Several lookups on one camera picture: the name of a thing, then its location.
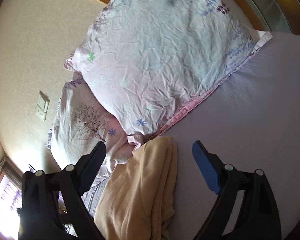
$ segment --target pillow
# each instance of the pillow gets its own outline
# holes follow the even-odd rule
[[[106,144],[106,158],[92,187],[107,178],[117,164],[126,163],[132,156],[133,146],[117,119],[107,112],[93,96],[79,73],[66,83],[55,116],[50,148],[64,169],[76,164],[82,155],[89,154],[98,141]]]
[[[111,0],[71,59],[131,143],[159,135],[271,38],[221,0]]]

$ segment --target silver screw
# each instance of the silver screw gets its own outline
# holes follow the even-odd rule
[[[263,172],[263,170],[257,169],[256,174],[258,174],[259,176],[262,176],[265,173]]]
[[[232,170],[233,170],[233,166],[232,166],[231,164],[226,164],[226,165],[225,165],[225,169],[226,169],[227,171],[232,171]]]
[[[74,170],[74,165],[70,164],[66,166],[66,171],[73,171]]]
[[[35,175],[36,175],[37,177],[40,177],[42,174],[43,174],[43,171],[42,171],[42,170],[38,170],[38,171],[35,172]]]

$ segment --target gray bed sheet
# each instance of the gray bed sheet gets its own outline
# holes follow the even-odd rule
[[[164,135],[174,137],[179,156],[172,240],[193,239],[216,200],[192,157],[196,140],[239,170],[265,172],[287,236],[300,219],[300,36],[273,33],[258,54]],[[91,214],[105,184],[84,199]],[[227,231],[239,208],[236,203]]]

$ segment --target folded blanket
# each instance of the folded blanket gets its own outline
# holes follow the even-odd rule
[[[94,218],[106,240],[170,239],[177,162],[173,139],[157,137],[115,167]]]

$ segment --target mattress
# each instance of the mattress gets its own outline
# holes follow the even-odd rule
[[[300,36],[273,33],[257,55],[164,135],[174,137],[179,156],[171,239],[193,239],[216,200],[192,157],[196,140],[238,170],[265,172],[287,236],[300,220]],[[90,214],[105,184],[83,197]],[[235,224],[238,196],[225,233]]]

